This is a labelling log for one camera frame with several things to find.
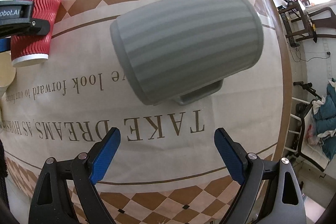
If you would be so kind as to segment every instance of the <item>silver screw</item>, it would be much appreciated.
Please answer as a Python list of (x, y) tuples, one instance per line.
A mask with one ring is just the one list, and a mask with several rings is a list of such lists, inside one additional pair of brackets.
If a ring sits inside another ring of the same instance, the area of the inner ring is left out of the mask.
[(255, 160), (257, 158), (257, 155), (255, 153), (249, 153), (248, 156), (251, 160)]
[(45, 162), (47, 164), (52, 164), (54, 162), (54, 159), (53, 158), (48, 158)]
[(87, 153), (80, 153), (79, 155), (78, 155), (78, 158), (80, 159), (80, 160), (84, 160), (84, 159), (86, 159), (86, 157), (87, 157)]
[(289, 163), (289, 160), (287, 158), (282, 158), (281, 161), (284, 163), (284, 164), (288, 164)]

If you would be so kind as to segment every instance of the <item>gray ribbed mug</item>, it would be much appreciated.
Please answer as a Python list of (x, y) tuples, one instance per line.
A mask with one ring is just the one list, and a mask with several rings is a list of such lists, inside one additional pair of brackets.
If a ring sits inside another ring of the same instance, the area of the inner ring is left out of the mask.
[(202, 99), (255, 65), (263, 50), (263, 28), (248, 0), (160, 0), (119, 16), (110, 32), (145, 105)]

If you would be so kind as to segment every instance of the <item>mug handle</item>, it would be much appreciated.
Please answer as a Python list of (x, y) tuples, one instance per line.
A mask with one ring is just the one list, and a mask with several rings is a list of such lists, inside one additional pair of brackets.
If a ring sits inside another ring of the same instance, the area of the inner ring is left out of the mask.
[(207, 97), (221, 89), (223, 85), (223, 79), (219, 80), (210, 85), (206, 85), (198, 90), (194, 90), (187, 94), (181, 95), (179, 97), (174, 98), (173, 100), (177, 102), (180, 106), (189, 105), (195, 101), (198, 101), (204, 97)]

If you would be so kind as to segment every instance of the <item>electric cord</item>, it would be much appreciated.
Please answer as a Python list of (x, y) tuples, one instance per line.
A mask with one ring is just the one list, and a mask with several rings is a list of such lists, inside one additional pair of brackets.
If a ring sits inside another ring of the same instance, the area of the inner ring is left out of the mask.
[(304, 59), (301, 59), (300, 48), (301, 48), (301, 44), (300, 44), (300, 46), (299, 46), (299, 49), (298, 49), (298, 47), (295, 48), (295, 55), (296, 55), (296, 57), (299, 59), (299, 61), (296, 61), (296, 60), (294, 59), (292, 50), (290, 50), (290, 51), (291, 51), (292, 58), (293, 58), (293, 60), (294, 60), (295, 63), (299, 63), (300, 61), (309, 62), (310, 60), (312, 60), (312, 59), (314, 59), (314, 58), (319, 58), (319, 59), (328, 59), (328, 58), (330, 58), (330, 54), (329, 54), (328, 57), (318, 57), (318, 56), (316, 56), (316, 57), (312, 57), (312, 58), (310, 58), (310, 59), (308, 59), (308, 60), (304, 60)]

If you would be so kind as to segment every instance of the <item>red paper cup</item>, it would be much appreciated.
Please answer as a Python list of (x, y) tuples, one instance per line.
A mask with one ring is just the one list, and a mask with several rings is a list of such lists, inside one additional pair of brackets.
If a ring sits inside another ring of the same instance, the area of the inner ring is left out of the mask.
[(46, 36), (14, 35), (11, 37), (10, 49), (13, 67), (25, 67), (40, 64), (48, 60), (51, 34), (61, 0), (33, 0), (33, 18), (45, 19), (50, 23)]

